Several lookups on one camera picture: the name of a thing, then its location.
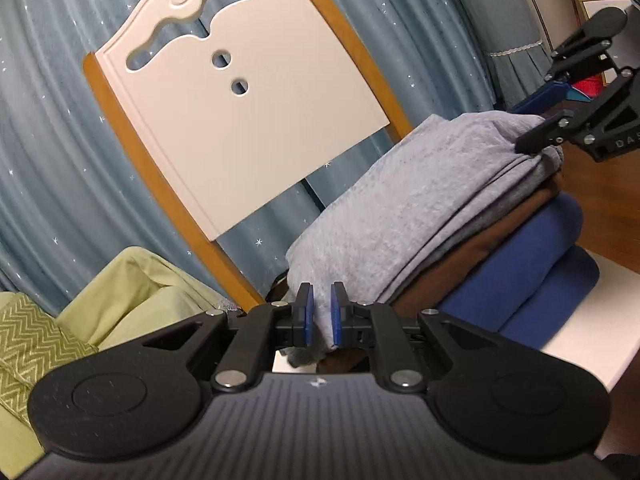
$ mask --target zigzag pattern fabric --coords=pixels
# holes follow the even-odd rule
[[[97,351],[56,325],[27,295],[16,294],[0,311],[0,405],[31,426],[27,400],[35,383]]]

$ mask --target brown fabric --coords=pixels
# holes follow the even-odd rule
[[[392,303],[396,314],[415,317],[421,310],[436,306],[533,213],[556,197],[561,187],[562,177],[556,173],[506,216],[462,242],[438,263],[425,269]]]

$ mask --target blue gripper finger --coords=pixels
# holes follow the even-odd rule
[[[334,345],[340,346],[342,343],[342,319],[335,283],[331,286],[331,326],[334,330]]]
[[[311,346],[314,339],[314,310],[316,309],[316,302],[314,301],[314,286],[309,286],[309,291],[306,294],[306,307],[305,307],[305,344]]]
[[[570,89],[571,85],[565,81],[550,81],[509,111],[512,114],[541,115],[564,100]]]

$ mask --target folded blue cloth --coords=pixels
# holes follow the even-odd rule
[[[560,193],[489,256],[438,308],[498,332],[540,287],[551,267],[574,244],[582,211]]]
[[[542,348],[571,317],[599,277],[600,270],[587,251],[571,247],[499,332],[523,345]]]

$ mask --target folded brown cloth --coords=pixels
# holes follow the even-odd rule
[[[414,318],[421,310],[437,306],[465,280],[475,266],[484,261],[545,203],[555,198],[561,187],[562,176],[556,173],[502,219],[457,245],[439,262],[424,269],[392,301],[391,306],[396,314]],[[358,349],[338,349],[318,363],[318,372],[345,373],[359,364],[365,356],[366,353]]]

